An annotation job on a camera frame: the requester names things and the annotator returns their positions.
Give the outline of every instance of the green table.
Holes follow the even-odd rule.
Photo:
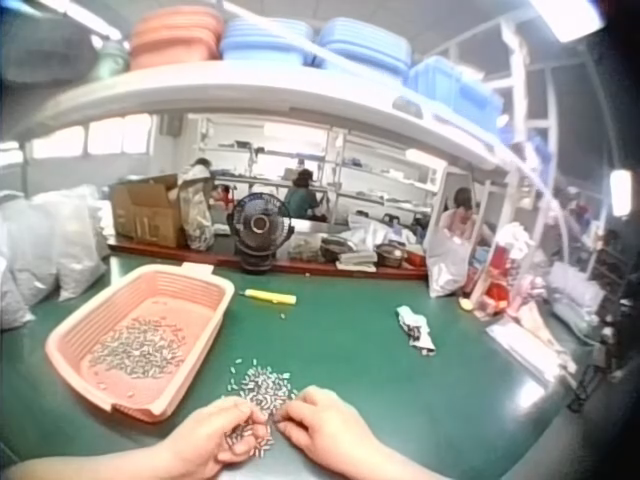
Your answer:
[[[239,357],[291,372],[298,390],[311,384],[334,389],[360,410],[384,442],[458,479],[505,474],[562,408],[566,394],[560,388],[524,408],[523,394],[532,382],[525,368],[453,299],[430,299],[423,282],[252,277],[217,269],[237,290],[294,293],[298,305],[276,306],[236,295],[171,418],[146,425],[108,414],[58,377],[44,343],[55,326],[89,298],[152,261],[114,256],[104,278],[86,294],[63,303],[45,301],[34,308],[37,320],[2,335],[1,441],[15,457],[102,454],[152,444],[190,412],[226,394],[229,366]],[[409,347],[395,313],[403,304],[427,315],[438,348],[435,357],[423,357]],[[223,478],[326,476],[276,438],[264,459]]]

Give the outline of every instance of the pink plastic tub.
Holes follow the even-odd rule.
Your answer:
[[[167,418],[211,347],[235,290],[210,272],[210,266],[192,264],[134,270],[51,333],[49,359],[100,408],[145,422]]]

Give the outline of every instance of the electric fan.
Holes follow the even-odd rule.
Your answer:
[[[250,193],[236,203],[227,217],[242,269],[264,273],[275,252],[293,235],[291,214],[275,195]]]

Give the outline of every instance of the pink container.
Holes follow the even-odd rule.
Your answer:
[[[120,410],[145,422],[167,418],[209,351],[235,290],[230,281],[210,272],[210,266],[192,264],[134,270],[58,325],[45,345],[49,359],[73,389],[98,407]],[[171,346],[167,351],[176,360],[170,367],[153,376],[146,371],[141,377],[137,371],[131,373],[133,367],[124,371],[96,364],[99,352],[110,345],[122,351],[122,341],[113,340],[116,336],[130,339],[138,335],[135,338],[146,341],[149,337],[137,333],[140,328],[154,332],[154,339],[160,336],[161,345]],[[131,359],[137,365],[141,360],[136,355],[145,355],[145,348],[151,348],[144,347],[144,341],[125,344],[126,354],[118,358],[124,358],[127,365]]]

